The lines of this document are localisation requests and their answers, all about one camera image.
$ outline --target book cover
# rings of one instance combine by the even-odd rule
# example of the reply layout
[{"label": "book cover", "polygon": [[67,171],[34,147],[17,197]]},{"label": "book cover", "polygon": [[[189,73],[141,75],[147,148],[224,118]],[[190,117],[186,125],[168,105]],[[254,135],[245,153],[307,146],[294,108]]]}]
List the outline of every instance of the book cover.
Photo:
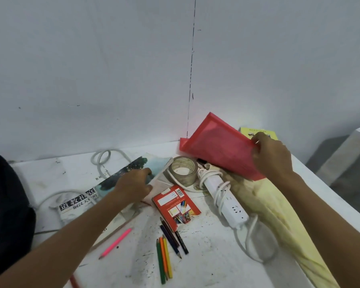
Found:
[{"label": "book cover", "polygon": [[[146,183],[153,184],[157,177],[171,164],[173,161],[172,158],[161,158],[156,157],[151,154],[145,154],[133,162],[129,163],[124,168],[120,169],[118,172],[110,176],[109,178],[102,181],[100,184],[86,191],[88,194],[84,196],[83,194],[65,193],[58,200],[59,204],[57,206],[58,213],[64,225],[71,222],[82,213],[86,212],[93,204],[89,201],[87,197],[91,196],[95,201],[100,200],[108,192],[114,189],[117,181],[122,177],[122,175],[128,173],[133,169],[144,169],[150,168],[152,174],[147,177]],[[128,220],[133,218],[138,214],[137,210],[131,209],[130,206],[122,210],[104,229],[100,237],[94,243],[94,246],[100,243],[102,240],[109,237],[114,233],[118,228],[125,224]]]},{"label": "book cover", "polygon": [[201,213],[191,198],[178,185],[164,190],[153,197],[152,201],[173,232],[177,230],[178,224],[186,224],[191,221],[191,216]]},{"label": "book cover", "polygon": [[247,128],[247,127],[240,127],[240,132],[244,134],[248,138],[252,138],[258,132],[264,132],[270,138],[274,140],[278,140],[276,133],[272,130],[265,130],[265,129],[255,129],[255,128]]}]

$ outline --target tape roll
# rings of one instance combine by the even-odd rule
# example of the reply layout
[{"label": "tape roll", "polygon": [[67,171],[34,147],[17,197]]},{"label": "tape roll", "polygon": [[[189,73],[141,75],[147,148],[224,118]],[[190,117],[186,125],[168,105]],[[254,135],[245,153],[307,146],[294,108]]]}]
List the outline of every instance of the tape roll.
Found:
[{"label": "tape roll", "polygon": [[[175,172],[175,170],[180,168],[189,169],[188,174]],[[197,169],[196,160],[184,155],[174,158],[173,163],[169,166],[170,173],[185,187],[189,187],[196,182]]]}]

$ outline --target barcode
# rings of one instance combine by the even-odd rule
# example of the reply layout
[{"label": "barcode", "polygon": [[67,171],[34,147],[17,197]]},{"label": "barcode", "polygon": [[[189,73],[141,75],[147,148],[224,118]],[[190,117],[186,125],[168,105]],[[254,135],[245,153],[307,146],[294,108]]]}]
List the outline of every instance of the barcode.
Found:
[{"label": "barcode", "polygon": [[175,191],[179,195],[180,198],[184,196],[183,192],[179,188],[177,188]]}]

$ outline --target magazine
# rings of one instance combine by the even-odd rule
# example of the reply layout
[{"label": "magazine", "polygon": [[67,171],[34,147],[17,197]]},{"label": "magazine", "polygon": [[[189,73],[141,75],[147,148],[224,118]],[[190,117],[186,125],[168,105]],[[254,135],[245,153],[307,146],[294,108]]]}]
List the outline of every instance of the magazine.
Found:
[{"label": "magazine", "polygon": [[[59,202],[61,203],[59,203],[57,208],[63,224],[68,224],[93,206],[93,204],[88,198],[89,196],[95,201],[101,200],[102,197],[104,197],[108,192],[114,189],[120,177],[128,173],[130,170],[150,168],[152,174],[147,176],[146,183],[152,185],[154,184],[154,181],[157,179],[157,177],[165,169],[168,168],[172,161],[173,159],[170,157],[160,158],[154,155],[145,154],[135,159],[133,162],[129,163],[127,166],[120,169],[118,172],[105,179],[100,184],[86,191],[85,193],[88,194],[87,196],[84,196],[83,194],[73,195],[73,193],[63,194],[59,198]],[[121,227],[127,221],[135,217],[138,213],[138,210],[132,208],[131,206],[128,206],[127,208],[122,210],[104,229],[100,237],[98,237],[98,239],[94,243],[94,246],[105,240],[119,227]]]}]

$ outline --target black bag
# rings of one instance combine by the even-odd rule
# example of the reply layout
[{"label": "black bag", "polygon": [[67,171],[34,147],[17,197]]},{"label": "black bag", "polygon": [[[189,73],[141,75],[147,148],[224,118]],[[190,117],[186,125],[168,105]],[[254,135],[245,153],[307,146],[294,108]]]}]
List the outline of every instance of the black bag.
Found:
[{"label": "black bag", "polygon": [[0,156],[0,274],[30,251],[35,224],[18,176]]}]

